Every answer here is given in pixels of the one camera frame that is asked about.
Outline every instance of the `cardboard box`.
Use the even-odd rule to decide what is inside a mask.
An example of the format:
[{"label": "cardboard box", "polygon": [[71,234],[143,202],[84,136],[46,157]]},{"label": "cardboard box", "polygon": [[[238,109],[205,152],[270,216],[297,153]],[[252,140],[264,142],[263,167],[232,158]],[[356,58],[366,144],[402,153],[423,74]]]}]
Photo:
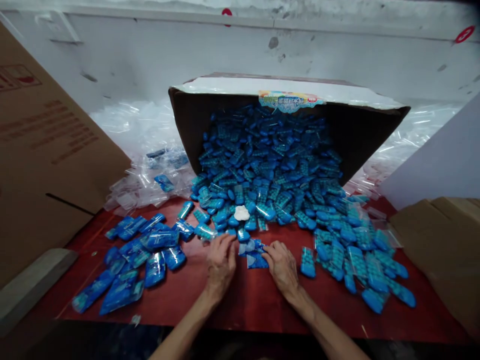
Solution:
[{"label": "cardboard box", "polygon": [[129,158],[0,23],[0,288],[102,208]]},{"label": "cardboard box", "polygon": [[208,132],[213,111],[237,108],[259,101],[268,91],[282,97],[300,97],[321,103],[301,108],[325,117],[334,149],[342,156],[345,184],[402,122],[410,108],[388,97],[345,81],[214,73],[168,91],[175,122],[193,170],[203,152],[202,134]]},{"label": "cardboard box", "polygon": [[405,254],[425,273],[450,313],[480,341],[478,199],[440,197],[407,206],[390,222]]}]

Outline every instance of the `person's left hand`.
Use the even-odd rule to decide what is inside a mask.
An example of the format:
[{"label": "person's left hand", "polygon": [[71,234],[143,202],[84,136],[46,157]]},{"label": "person's left hand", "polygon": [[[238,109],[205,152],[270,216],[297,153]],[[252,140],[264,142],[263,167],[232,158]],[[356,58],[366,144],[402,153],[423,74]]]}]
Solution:
[{"label": "person's left hand", "polygon": [[237,267],[235,258],[235,235],[223,234],[213,239],[207,256],[208,280],[205,291],[212,301],[218,303],[224,297]]}]

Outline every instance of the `dark floor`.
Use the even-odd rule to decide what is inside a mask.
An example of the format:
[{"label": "dark floor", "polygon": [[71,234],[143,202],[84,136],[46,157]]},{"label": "dark floor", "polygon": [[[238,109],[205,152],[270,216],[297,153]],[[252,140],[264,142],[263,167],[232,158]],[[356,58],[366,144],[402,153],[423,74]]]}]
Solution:
[{"label": "dark floor", "polygon": [[[62,321],[22,359],[148,359],[170,327]],[[371,359],[480,359],[474,346],[358,340]],[[205,329],[190,359],[259,360],[326,359],[314,337]]]}]

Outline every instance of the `pile of blue packets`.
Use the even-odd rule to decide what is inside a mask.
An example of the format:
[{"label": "pile of blue packets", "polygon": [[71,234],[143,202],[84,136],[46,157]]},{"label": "pile of blue packets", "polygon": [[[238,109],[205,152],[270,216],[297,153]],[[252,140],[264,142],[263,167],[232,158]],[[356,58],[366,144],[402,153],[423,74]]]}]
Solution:
[{"label": "pile of blue packets", "polygon": [[[316,262],[352,294],[360,284],[373,311],[382,311],[390,293],[416,305],[413,294],[394,281],[407,278],[407,270],[392,259],[395,249],[361,207],[369,199],[346,197],[339,183],[342,157],[325,118],[257,103],[219,109],[210,120],[198,158],[202,172],[192,180],[191,199],[200,206],[193,212],[195,234],[210,241],[218,233],[236,233],[247,254],[250,232],[296,222],[313,232]],[[234,216],[238,207],[245,207],[246,220]],[[255,248],[247,256],[249,269],[268,267]],[[305,248],[300,271],[315,277],[314,263],[313,251]]]},{"label": "pile of blue packets", "polygon": [[[187,242],[194,236],[194,227],[185,221],[192,205],[191,201],[185,203],[172,228],[163,224],[165,216],[158,213],[150,220],[127,216],[109,230],[105,234],[108,239],[114,241],[118,237],[126,243],[120,248],[113,246],[106,253],[106,270],[73,298],[73,308],[82,314],[108,290],[100,315],[108,314],[139,300],[144,288],[165,278],[166,268],[179,269],[187,260],[179,239]],[[145,279],[138,279],[138,269],[145,263]]]}]

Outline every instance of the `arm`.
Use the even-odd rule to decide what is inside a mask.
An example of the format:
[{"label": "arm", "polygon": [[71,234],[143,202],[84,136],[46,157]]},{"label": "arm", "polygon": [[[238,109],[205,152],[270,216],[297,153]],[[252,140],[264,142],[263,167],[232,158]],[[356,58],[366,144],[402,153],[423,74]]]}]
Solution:
[{"label": "arm", "polygon": [[205,289],[183,319],[151,355],[150,360],[180,360],[217,305],[224,297],[235,273],[235,236],[222,235],[210,244]]},{"label": "arm", "polygon": [[299,284],[297,264],[283,242],[264,246],[262,254],[268,262],[273,281],[311,329],[330,360],[368,359],[369,357],[335,323],[320,310]]}]

